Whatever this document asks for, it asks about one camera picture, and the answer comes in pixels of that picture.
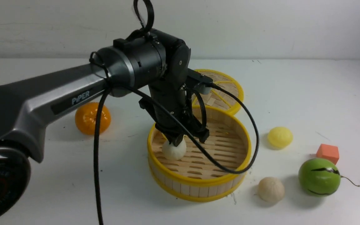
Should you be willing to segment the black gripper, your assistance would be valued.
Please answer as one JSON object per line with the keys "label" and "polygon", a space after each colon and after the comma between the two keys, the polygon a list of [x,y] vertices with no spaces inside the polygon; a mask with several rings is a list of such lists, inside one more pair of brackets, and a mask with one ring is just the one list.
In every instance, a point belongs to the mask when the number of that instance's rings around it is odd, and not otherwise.
{"label": "black gripper", "polygon": [[[200,82],[187,82],[180,88],[174,88],[168,81],[156,81],[149,85],[151,99],[159,103],[170,116],[161,108],[153,104],[149,98],[143,97],[139,101],[140,108],[146,110],[156,123],[156,128],[161,131],[169,144],[178,146],[186,134],[181,126],[172,117],[177,119],[193,137],[200,143],[205,143],[209,137],[207,129],[207,116],[200,88]],[[201,121],[193,114],[192,97],[196,97],[201,110]]]}

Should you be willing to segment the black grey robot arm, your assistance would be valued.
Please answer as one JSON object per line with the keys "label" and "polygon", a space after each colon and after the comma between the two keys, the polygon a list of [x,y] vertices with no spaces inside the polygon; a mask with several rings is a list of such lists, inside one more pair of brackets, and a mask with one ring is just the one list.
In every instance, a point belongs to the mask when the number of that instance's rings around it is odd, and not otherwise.
{"label": "black grey robot arm", "polygon": [[90,55],[89,63],[0,85],[0,216],[26,189],[29,158],[42,162],[46,127],[102,94],[123,97],[148,86],[139,101],[155,127],[177,146],[184,135],[204,142],[209,136],[206,116],[193,115],[191,94],[208,93],[204,81],[188,68],[191,50],[184,40],[153,29],[148,36],[116,39]]}

